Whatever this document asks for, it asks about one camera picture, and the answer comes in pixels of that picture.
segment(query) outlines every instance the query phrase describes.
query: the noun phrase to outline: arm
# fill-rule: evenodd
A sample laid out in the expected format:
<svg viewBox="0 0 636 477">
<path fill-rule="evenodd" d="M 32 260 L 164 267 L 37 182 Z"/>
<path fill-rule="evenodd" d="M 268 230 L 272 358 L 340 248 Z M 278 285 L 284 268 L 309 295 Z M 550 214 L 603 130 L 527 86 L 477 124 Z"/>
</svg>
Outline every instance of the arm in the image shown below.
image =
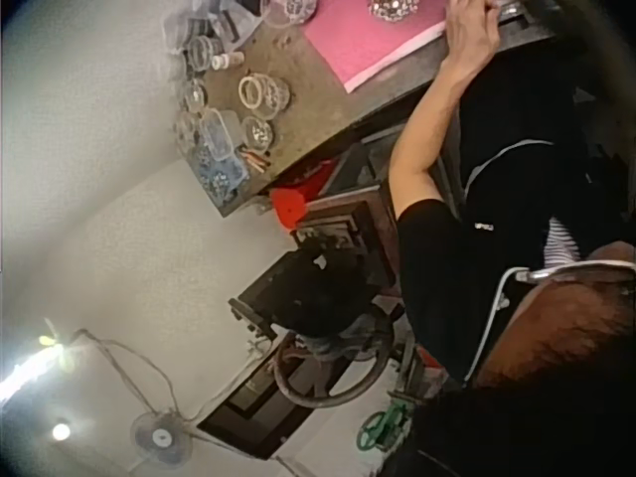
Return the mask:
<svg viewBox="0 0 636 477">
<path fill-rule="evenodd" d="M 499 10 L 491 2 L 449 0 L 448 57 L 408 120 L 391 157 L 389 185 L 398 218 L 416 202 L 441 201 L 428 170 L 439 155 L 462 94 L 499 47 Z"/>
</svg>

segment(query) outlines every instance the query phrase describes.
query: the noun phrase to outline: handwheel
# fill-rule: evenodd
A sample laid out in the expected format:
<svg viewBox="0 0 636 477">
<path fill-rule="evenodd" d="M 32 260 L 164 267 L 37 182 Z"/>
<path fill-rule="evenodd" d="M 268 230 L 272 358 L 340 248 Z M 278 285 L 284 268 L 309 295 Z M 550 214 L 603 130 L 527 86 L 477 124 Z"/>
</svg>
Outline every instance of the handwheel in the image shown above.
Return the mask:
<svg viewBox="0 0 636 477">
<path fill-rule="evenodd" d="M 294 332 L 289 332 L 282 339 L 273 361 L 276 384 L 283 395 L 294 404 L 312 409 L 319 409 L 344 404 L 345 402 L 349 402 L 350 400 L 353 400 L 365 393 L 378 380 L 382 372 L 385 370 L 385 367 L 389 362 L 391 349 L 394 343 L 393 323 L 389 317 L 384 313 L 384 311 L 382 311 L 382 309 L 375 305 L 370 310 L 370 313 L 376 319 L 376 328 L 374 333 L 367 340 L 369 344 L 367 350 L 376 350 L 376 361 L 366 376 L 364 376 L 351 388 L 330 396 L 329 392 L 327 392 L 327 384 L 331 377 L 336 360 L 320 361 L 307 350 L 294 347 L 297 335 Z M 283 362 L 292 357 L 303 360 L 316 360 L 318 362 L 320 371 L 314 381 L 313 397 L 305 396 L 293 388 L 289 383 L 289 378 L 282 373 L 281 368 Z"/>
</svg>

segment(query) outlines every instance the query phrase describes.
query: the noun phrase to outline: wooden table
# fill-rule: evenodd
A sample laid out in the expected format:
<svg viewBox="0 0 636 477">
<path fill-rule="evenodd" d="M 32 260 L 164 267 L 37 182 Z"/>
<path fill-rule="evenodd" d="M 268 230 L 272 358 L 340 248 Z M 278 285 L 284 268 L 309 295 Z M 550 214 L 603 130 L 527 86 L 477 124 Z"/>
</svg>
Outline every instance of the wooden table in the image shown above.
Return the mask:
<svg viewBox="0 0 636 477">
<path fill-rule="evenodd" d="M 539 25 L 523 28 L 519 22 L 501 27 L 501 50 L 510 50 L 548 38 Z M 323 58 L 298 28 L 275 30 L 261 25 L 244 45 L 245 64 L 235 70 L 205 75 L 209 105 L 233 109 L 243 119 L 249 111 L 239 100 L 239 81 L 248 73 L 266 73 L 286 80 L 292 90 L 287 110 L 271 124 L 276 135 L 270 149 L 271 167 L 251 178 L 237 198 L 220 209 L 225 217 L 271 185 L 303 159 L 324 158 L 342 152 L 356 139 L 357 125 L 368 121 L 412 93 L 421 92 L 435 76 L 446 55 L 439 39 L 347 94 Z"/>
</svg>

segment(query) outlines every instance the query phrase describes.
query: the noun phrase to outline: pink folder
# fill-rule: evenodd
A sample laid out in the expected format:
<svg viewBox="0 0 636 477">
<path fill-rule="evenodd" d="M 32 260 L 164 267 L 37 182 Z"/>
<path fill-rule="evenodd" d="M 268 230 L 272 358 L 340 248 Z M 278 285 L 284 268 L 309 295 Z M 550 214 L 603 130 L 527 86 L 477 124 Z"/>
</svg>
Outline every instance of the pink folder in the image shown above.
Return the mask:
<svg viewBox="0 0 636 477">
<path fill-rule="evenodd" d="M 446 0 L 420 0 L 417 13 L 389 23 L 369 13 L 368 0 L 320 0 L 306 37 L 351 92 L 444 31 Z"/>
</svg>

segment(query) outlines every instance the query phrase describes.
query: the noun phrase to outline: machine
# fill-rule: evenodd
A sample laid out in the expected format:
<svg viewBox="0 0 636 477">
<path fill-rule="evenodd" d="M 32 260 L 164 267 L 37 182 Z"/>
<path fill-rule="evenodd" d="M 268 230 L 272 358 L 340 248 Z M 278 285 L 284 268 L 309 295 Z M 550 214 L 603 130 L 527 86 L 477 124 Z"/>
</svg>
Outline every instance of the machine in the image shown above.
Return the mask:
<svg viewBox="0 0 636 477">
<path fill-rule="evenodd" d="M 371 195 L 377 199 L 379 193 L 375 189 Z M 305 407 L 340 405 L 364 393 L 389 361 L 393 321 L 403 311 L 398 306 L 386 313 L 373 303 L 378 295 L 392 294 L 396 284 L 382 240 L 387 242 L 391 234 L 382 224 L 394 231 L 395 226 L 393 220 L 387 222 L 390 215 L 378 201 L 357 197 L 345 204 L 332 200 L 328 207 L 310 211 L 293 233 L 298 250 L 288 252 L 230 300 L 235 316 L 257 336 L 275 339 L 272 325 L 288 331 L 276 351 L 273 371 L 281 392 Z M 297 391 L 281 372 L 292 358 L 320 365 L 309 394 Z M 326 384 L 334 364 L 343 358 L 376 361 L 359 383 L 330 396 Z"/>
</svg>

